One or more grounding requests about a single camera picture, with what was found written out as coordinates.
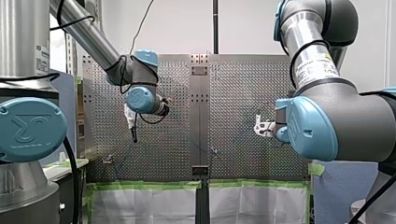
perforated metal panel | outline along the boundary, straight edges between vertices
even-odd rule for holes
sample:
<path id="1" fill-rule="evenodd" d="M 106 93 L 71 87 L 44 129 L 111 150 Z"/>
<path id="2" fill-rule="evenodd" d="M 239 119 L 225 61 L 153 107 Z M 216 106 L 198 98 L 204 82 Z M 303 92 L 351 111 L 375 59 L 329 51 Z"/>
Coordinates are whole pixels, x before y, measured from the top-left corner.
<path id="1" fill-rule="evenodd" d="M 274 119 L 276 99 L 292 89 L 288 58 L 210 55 L 199 65 L 191 60 L 201 56 L 160 57 L 159 90 L 172 99 L 171 113 L 157 125 L 139 120 L 137 144 L 123 114 L 120 88 L 108 85 L 96 64 L 85 64 L 85 142 L 95 154 L 89 181 L 191 180 L 191 166 L 199 164 L 210 165 L 210 178 L 307 176 L 307 162 L 291 147 L 253 130 L 256 113 Z M 193 75 L 196 66 L 208 66 L 209 74 Z M 109 155 L 113 162 L 103 164 Z"/>
<path id="2" fill-rule="evenodd" d="M 104 71 L 93 64 L 91 95 L 86 111 L 91 121 L 96 160 L 90 165 L 90 181 L 114 179 L 191 180 L 189 123 L 189 57 L 162 56 L 159 65 L 159 91 L 172 100 L 167 118 L 156 125 L 139 119 L 138 143 L 134 144 L 124 117 L 124 97 L 120 88 L 108 85 Z M 147 117 L 155 120 L 158 117 Z M 112 155 L 111 164 L 103 160 Z"/>
<path id="3" fill-rule="evenodd" d="M 255 115 L 274 119 L 276 99 L 292 90 L 288 58 L 213 55 L 210 62 L 211 178 L 304 179 L 305 160 L 253 131 Z"/>

label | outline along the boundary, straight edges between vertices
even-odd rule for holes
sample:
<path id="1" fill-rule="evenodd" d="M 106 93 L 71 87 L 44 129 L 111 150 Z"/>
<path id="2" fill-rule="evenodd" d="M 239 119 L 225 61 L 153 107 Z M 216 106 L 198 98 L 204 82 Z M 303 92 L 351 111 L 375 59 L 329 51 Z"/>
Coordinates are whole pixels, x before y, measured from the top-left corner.
<path id="1" fill-rule="evenodd" d="M 318 79 L 340 76 L 329 54 L 319 54 L 314 59 L 303 61 L 297 67 L 295 74 L 300 80 L 300 87 Z"/>
<path id="2" fill-rule="evenodd" d="M 50 51 L 44 46 L 35 47 L 35 74 L 47 75 L 50 71 Z"/>

metal pegboard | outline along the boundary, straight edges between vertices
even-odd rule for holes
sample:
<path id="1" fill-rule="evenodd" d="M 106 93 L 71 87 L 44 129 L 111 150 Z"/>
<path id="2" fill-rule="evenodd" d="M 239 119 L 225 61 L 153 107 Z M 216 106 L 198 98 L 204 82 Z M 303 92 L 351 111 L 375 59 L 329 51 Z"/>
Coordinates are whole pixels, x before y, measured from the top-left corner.
<path id="1" fill-rule="evenodd" d="M 191 180 L 190 152 L 190 55 L 162 55 L 159 92 L 171 99 L 171 112 L 156 125 L 139 119 L 138 143 L 134 144 L 124 117 L 120 88 L 109 85 L 105 72 L 95 63 L 92 75 L 84 77 L 87 119 L 95 160 L 88 172 L 90 181 L 144 179 Z M 113 161 L 103 160 L 112 155 Z"/>
<path id="2" fill-rule="evenodd" d="M 275 101 L 292 90 L 284 56 L 211 55 L 210 178 L 301 180 L 307 160 L 253 131 L 255 115 L 275 118 Z"/>

blue joint cover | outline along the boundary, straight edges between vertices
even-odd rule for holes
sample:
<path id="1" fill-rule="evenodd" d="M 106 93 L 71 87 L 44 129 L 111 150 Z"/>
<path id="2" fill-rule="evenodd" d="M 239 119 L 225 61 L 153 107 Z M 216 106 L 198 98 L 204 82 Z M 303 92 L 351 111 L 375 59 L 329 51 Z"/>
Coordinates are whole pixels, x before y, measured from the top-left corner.
<path id="1" fill-rule="evenodd" d="M 66 137 L 67 123 L 52 102 L 33 97 L 0 104 L 0 160 L 37 161 L 55 151 Z"/>
<path id="2" fill-rule="evenodd" d="M 326 113 L 314 101 L 298 96 L 286 109 L 288 134 L 292 147 L 300 156 L 333 161 L 338 154 L 335 130 Z"/>
<path id="3" fill-rule="evenodd" d="M 133 87 L 126 97 L 129 108 L 139 114 L 150 114 L 154 103 L 155 96 L 145 87 Z"/>
<path id="4" fill-rule="evenodd" d="M 382 89 L 382 91 L 387 91 L 392 94 L 396 94 L 396 87 L 386 87 L 385 89 Z"/>
<path id="5" fill-rule="evenodd" d="M 147 63 L 153 66 L 158 66 L 158 55 L 152 50 L 149 49 L 140 49 L 137 50 L 135 56 L 138 60 L 143 63 Z"/>
<path id="6" fill-rule="evenodd" d="M 288 127 L 280 128 L 276 133 L 276 139 L 286 144 L 290 143 Z"/>

gray robot arm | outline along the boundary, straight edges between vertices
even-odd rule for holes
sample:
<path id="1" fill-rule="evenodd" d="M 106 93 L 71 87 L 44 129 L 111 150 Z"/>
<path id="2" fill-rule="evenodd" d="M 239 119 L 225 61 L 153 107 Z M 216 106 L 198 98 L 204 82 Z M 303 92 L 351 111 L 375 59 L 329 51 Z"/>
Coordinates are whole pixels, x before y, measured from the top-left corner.
<path id="1" fill-rule="evenodd" d="M 357 35 L 356 9 L 348 0 L 286 2 L 277 12 L 276 40 L 288 49 L 297 90 L 276 102 L 274 135 L 308 159 L 395 161 L 394 100 L 361 96 L 339 75 Z"/>
<path id="2" fill-rule="evenodd" d="M 56 18 L 62 0 L 50 0 L 50 13 Z M 64 0 L 61 23 L 78 21 L 90 14 L 74 0 Z M 116 86 L 132 85 L 127 105 L 140 114 L 165 116 L 169 107 L 157 93 L 158 57 L 152 51 L 120 55 L 92 21 L 83 20 L 64 28 L 106 71 L 107 81 Z"/>

